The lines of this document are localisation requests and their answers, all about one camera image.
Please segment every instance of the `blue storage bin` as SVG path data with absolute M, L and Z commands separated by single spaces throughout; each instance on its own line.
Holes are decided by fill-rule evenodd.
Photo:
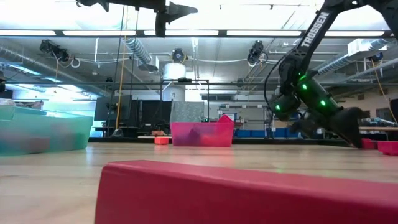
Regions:
M 0 155 L 85 149 L 93 118 L 0 105 Z
M 287 130 L 287 137 L 288 138 L 298 138 L 299 137 L 299 134 L 298 133 L 290 133 L 290 131 L 289 130 Z
M 276 128 L 274 132 L 274 137 L 275 138 L 286 138 L 287 137 L 287 128 Z
M 238 138 L 248 138 L 250 137 L 251 131 L 250 130 L 236 130 L 235 136 Z
M 266 132 L 264 130 L 252 130 L 251 136 L 255 138 L 264 138 L 266 136 Z

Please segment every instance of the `black robotic arm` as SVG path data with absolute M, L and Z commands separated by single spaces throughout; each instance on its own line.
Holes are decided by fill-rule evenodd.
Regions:
M 176 5 L 170 2 L 166 6 L 166 0 L 76 0 L 77 3 L 92 6 L 100 4 L 106 12 L 109 11 L 109 4 L 121 4 L 125 6 L 133 6 L 136 10 L 139 8 L 153 9 L 156 13 L 155 33 L 158 37 L 166 36 L 166 23 L 170 24 L 176 19 L 187 16 L 191 13 L 197 13 L 198 10 L 194 7 Z
M 269 108 L 280 120 L 289 120 L 292 114 L 298 112 L 297 109 L 301 102 L 308 108 L 309 116 L 296 121 L 291 126 L 291 131 L 301 131 L 307 136 L 311 136 L 317 128 L 322 127 L 333 131 L 355 147 L 362 146 L 358 126 L 358 119 L 361 117 L 362 110 L 339 106 L 332 95 L 313 79 L 318 71 L 308 70 L 308 66 L 315 49 L 337 15 L 343 11 L 365 5 L 370 5 L 379 11 L 397 37 L 398 18 L 395 18 L 395 14 L 398 8 L 398 0 L 325 0 L 300 43 L 282 57 L 268 74 L 267 78 L 278 67 L 278 73 L 282 80 L 280 94 L 270 101 L 267 99 L 266 78 L 264 97 L 269 104 Z

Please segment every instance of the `green led light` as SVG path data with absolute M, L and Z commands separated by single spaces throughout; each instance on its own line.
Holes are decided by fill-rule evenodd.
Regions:
M 303 80 L 305 78 L 306 75 L 303 75 L 302 77 L 300 77 L 299 81 Z

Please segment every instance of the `fluorescent light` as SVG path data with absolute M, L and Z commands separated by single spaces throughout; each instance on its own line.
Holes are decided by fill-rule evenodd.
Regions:
M 9 65 L 10 67 L 13 67 L 13 68 L 17 68 L 17 69 L 19 69 L 19 70 L 22 70 L 22 72 L 28 72 L 28 73 L 33 74 L 33 75 L 41 75 L 39 72 L 35 72 L 35 71 L 30 70 L 30 69 L 28 69 L 28 68 L 22 67 L 22 66 L 20 66 L 20 65 L 13 65 L 13 64 L 8 64 L 8 65 Z
M 55 78 L 51 78 L 51 77 L 44 78 L 44 79 L 46 79 L 46 80 L 50 80 L 50 81 L 53 81 L 53 82 L 62 82 L 62 81 L 60 81 L 60 80 L 57 80 L 57 79 L 55 79 Z
M 144 34 L 145 35 L 156 35 L 156 31 L 154 31 L 154 30 L 145 30 Z
M 37 35 L 53 36 L 56 35 L 52 30 L 0 30 L 0 35 Z
M 68 30 L 62 31 L 64 35 L 68 36 L 132 36 L 136 34 L 134 30 Z
M 301 31 L 293 30 L 229 30 L 226 35 L 238 35 L 238 36 L 281 36 L 298 37 L 301 35 Z
M 78 87 L 76 87 L 74 85 L 58 85 L 58 86 L 66 89 L 66 90 L 74 91 L 74 92 L 77 92 L 77 93 L 84 91 L 81 88 L 78 88 Z
M 325 37 L 379 37 L 384 31 L 328 31 Z
M 218 35 L 218 30 L 167 30 L 166 35 Z

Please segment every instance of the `wooden table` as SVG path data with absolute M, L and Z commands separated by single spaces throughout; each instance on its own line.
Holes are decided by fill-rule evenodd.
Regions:
M 0 157 L 0 223 L 93 223 L 101 169 L 148 159 L 398 183 L 398 157 L 331 146 L 176 148 L 90 144 L 86 150 Z

